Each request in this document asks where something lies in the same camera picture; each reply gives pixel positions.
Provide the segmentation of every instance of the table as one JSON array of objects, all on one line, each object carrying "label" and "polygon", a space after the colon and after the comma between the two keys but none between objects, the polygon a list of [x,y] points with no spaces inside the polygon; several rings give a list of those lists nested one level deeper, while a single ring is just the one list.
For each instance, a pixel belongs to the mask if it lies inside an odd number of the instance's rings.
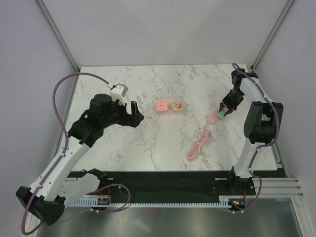
[{"label": "table", "polygon": [[[145,119],[137,128],[113,125],[105,129],[103,137],[73,171],[230,170],[245,143],[243,124],[250,107],[246,99],[237,111],[209,127],[212,139],[196,161],[189,162],[186,155],[200,139],[207,116],[233,88],[232,71],[231,65],[83,67],[81,72],[97,74],[113,84],[126,84],[126,101],[136,101]],[[79,77],[67,130],[98,93],[109,94],[105,83],[89,76]],[[158,115],[156,100],[165,97],[181,99],[184,112]],[[258,156],[256,170],[277,169],[271,148],[261,149]]]}]

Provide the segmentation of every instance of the pink cube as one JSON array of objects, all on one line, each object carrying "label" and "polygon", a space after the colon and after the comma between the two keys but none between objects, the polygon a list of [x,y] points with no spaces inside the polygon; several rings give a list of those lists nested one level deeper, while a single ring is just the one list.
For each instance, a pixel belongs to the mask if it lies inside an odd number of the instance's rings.
[{"label": "pink cube", "polygon": [[159,114],[168,112],[168,101],[167,100],[156,100],[156,111]]}]

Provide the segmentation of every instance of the gray wall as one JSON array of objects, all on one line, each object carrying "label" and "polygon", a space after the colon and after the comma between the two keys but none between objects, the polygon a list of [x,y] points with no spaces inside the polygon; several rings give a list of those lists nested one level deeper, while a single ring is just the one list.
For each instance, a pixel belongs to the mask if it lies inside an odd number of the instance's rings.
[{"label": "gray wall", "polygon": [[265,91],[284,104],[279,146],[290,175],[298,177],[316,221],[316,1],[299,0],[257,73]]},{"label": "gray wall", "polygon": [[251,64],[286,0],[44,0],[81,66]]},{"label": "gray wall", "polygon": [[[72,69],[33,0],[2,1],[0,31],[0,232],[8,237],[22,235],[16,190],[51,159],[60,127],[52,91]],[[73,84],[59,90],[62,114]]]}]

